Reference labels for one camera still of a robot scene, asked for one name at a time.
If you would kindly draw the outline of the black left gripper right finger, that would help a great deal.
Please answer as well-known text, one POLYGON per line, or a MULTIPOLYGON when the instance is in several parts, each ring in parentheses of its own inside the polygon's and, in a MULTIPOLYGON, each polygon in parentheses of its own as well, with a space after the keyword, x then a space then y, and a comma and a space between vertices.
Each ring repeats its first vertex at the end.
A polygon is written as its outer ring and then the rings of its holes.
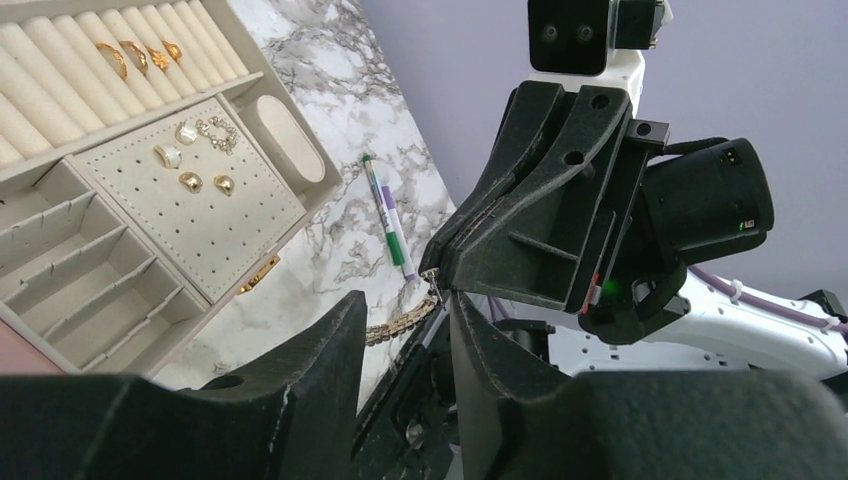
POLYGON ((467 479, 843 479, 847 418, 822 383, 773 371, 568 376, 450 296, 467 479))

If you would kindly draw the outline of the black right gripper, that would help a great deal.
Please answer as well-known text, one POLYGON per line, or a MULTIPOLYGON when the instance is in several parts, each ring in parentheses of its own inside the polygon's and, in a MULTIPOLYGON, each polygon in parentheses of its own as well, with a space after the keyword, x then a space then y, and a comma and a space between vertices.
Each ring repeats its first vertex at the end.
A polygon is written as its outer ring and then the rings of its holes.
MULTIPOLYGON (((579 312, 618 214, 601 208, 632 117, 626 91, 524 81, 505 107, 468 197, 431 237, 419 264, 442 290, 579 312)), ((693 309, 690 266, 753 250, 775 224, 759 154, 746 138, 665 147, 642 177, 600 298, 582 329, 629 345, 693 309)))

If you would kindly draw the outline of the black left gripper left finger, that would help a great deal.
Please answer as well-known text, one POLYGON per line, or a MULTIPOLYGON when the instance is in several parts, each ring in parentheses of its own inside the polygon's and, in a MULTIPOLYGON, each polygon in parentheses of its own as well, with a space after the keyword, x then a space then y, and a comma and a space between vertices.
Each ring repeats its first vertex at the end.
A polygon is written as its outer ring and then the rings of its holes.
POLYGON ((5 376, 5 479, 344 479, 367 303, 351 291, 312 326, 202 388, 135 375, 5 376))

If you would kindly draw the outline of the small gold earring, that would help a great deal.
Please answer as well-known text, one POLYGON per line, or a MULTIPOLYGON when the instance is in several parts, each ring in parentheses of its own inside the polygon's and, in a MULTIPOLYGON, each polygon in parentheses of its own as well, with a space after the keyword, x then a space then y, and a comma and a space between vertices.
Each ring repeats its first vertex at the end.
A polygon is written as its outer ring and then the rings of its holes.
POLYGON ((216 189, 218 189, 222 194, 227 197, 231 197, 236 187, 236 183, 234 180, 228 175, 217 175, 213 179, 213 185, 216 189))
POLYGON ((191 171, 180 174, 178 180, 192 194, 198 194, 203 188, 201 177, 191 171))

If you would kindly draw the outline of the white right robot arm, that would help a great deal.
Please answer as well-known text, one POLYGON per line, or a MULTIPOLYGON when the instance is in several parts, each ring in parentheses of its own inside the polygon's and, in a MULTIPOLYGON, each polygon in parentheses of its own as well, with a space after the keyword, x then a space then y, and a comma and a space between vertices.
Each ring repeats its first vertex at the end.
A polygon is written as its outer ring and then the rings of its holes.
POLYGON ((774 223, 748 140, 672 143, 622 89, 525 81, 419 272, 436 294, 573 314, 608 345, 694 347, 845 394, 847 315, 833 293, 782 299, 703 269, 761 246, 774 223))

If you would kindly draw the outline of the pink jewelry box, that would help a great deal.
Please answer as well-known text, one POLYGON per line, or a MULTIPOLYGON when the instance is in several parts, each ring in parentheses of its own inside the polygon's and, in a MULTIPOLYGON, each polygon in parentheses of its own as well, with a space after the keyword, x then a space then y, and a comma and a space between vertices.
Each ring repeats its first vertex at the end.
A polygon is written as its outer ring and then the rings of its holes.
POLYGON ((3 375, 155 375, 336 193, 336 165, 249 29, 232 1, 2 3, 3 375), (315 146, 320 183, 294 190, 278 168, 263 95, 315 146), (232 155, 175 139, 211 116, 238 129, 232 155), (179 148, 178 170, 158 144, 179 148))

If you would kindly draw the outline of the purple marker pen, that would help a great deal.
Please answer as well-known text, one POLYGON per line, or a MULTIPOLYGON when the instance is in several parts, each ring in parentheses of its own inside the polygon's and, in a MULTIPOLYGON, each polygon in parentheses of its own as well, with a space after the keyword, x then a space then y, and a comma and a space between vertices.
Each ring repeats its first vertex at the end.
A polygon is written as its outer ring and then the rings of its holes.
POLYGON ((408 282, 414 281, 417 278, 417 273, 415 271, 415 267, 412 264, 412 259, 402 229, 402 223, 398 215, 397 204, 392 195, 391 189, 387 185, 383 185, 381 187, 381 191, 388 209, 390 221, 398 238, 399 248, 403 258, 403 264, 401 265, 401 268, 403 270, 404 277, 408 282))

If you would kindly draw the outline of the green marker pen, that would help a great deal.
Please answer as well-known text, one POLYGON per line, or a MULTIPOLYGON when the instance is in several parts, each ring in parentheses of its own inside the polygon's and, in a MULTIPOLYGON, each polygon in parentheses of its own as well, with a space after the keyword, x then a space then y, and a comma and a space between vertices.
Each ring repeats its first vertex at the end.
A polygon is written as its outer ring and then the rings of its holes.
POLYGON ((405 260, 401 252, 399 238, 389 218, 389 211, 382 194, 381 184, 377 177, 372 157, 369 154, 364 154, 361 158, 361 162, 377 205, 378 215, 384 230, 392 262, 396 266, 403 266, 405 264, 405 260))

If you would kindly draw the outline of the white oval watch pillow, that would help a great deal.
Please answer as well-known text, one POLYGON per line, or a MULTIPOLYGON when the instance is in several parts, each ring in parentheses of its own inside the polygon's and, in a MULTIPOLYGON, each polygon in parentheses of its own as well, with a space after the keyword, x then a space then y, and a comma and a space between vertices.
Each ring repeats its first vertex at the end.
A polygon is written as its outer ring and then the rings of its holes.
POLYGON ((266 143, 279 157, 278 168, 294 190, 303 191, 320 183, 325 166, 318 151, 288 107, 278 98, 263 95, 256 113, 266 131, 266 143))

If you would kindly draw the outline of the rhinestone earring in box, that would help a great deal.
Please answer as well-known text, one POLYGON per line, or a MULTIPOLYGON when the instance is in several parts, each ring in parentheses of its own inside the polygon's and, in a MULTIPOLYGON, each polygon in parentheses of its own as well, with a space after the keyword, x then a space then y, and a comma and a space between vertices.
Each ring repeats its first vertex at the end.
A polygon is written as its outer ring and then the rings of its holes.
POLYGON ((198 119, 195 122, 198 135, 206 138, 216 150, 232 155, 239 143, 238 129, 220 116, 198 119))

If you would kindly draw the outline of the white pearl earring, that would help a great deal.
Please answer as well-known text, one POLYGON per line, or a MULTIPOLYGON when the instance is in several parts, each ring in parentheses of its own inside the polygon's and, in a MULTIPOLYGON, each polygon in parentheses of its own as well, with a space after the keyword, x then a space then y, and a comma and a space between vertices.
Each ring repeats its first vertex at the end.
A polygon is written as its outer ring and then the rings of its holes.
POLYGON ((178 170, 182 164, 183 157, 178 147, 173 144, 158 144, 154 152, 159 157, 164 168, 178 170))
POLYGON ((183 121, 177 126, 174 137, 183 145, 191 145, 197 140, 199 133, 195 125, 183 121))

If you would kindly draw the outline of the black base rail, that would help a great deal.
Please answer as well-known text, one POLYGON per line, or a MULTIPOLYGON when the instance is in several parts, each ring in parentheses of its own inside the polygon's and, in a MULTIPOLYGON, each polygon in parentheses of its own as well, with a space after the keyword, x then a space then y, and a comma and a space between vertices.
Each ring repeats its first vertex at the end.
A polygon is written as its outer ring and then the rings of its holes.
POLYGON ((358 415, 349 479, 444 479, 459 451, 450 311, 437 308, 358 415))

